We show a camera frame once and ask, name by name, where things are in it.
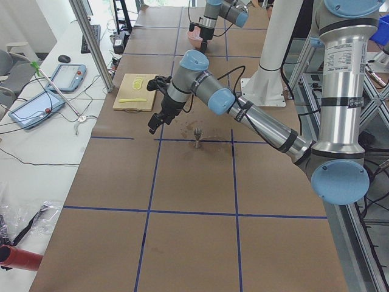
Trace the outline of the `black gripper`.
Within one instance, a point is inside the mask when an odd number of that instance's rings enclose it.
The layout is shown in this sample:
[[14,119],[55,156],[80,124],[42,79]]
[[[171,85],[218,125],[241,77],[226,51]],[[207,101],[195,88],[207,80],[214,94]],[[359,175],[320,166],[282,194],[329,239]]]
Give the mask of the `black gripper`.
[[161,125],[169,125],[180,114],[184,105],[185,102],[175,101],[168,94],[165,94],[161,102],[160,113],[154,113],[148,122],[149,132],[155,134]]
[[200,26],[200,33],[199,36],[203,39],[201,41],[201,46],[200,46],[200,52],[203,54],[207,50],[207,45],[208,45],[208,40],[211,40],[213,38],[215,29],[214,28],[209,28],[209,27],[204,27]]

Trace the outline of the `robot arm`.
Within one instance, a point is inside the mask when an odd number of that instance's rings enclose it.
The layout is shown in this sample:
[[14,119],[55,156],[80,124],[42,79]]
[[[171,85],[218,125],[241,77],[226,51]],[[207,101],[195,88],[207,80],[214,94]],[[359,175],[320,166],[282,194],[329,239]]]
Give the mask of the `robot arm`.
[[231,115],[288,155],[322,200],[336,205],[359,201],[370,186],[359,145],[367,47],[379,27],[381,6],[382,1],[313,4],[310,31],[289,82],[310,103],[318,136],[307,140],[264,111],[284,104],[280,75],[301,1],[275,2],[258,69],[242,79],[240,96],[209,71],[205,43],[186,51],[172,77],[150,80],[148,90],[164,95],[161,111],[148,122],[150,132],[170,124],[196,96],[215,114]]
[[200,28],[199,36],[202,38],[200,51],[203,54],[208,41],[214,36],[219,16],[238,27],[243,27],[249,17],[248,8],[242,1],[206,0],[204,14],[197,24]]

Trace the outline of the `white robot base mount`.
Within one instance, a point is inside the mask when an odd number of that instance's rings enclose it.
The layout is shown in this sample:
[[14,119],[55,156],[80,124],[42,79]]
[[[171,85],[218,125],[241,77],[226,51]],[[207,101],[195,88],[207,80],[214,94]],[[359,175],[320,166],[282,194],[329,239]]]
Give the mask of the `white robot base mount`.
[[256,106],[285,107],[281,67],[302,0],[274,2],[257,71],[241,79],[242,96]]

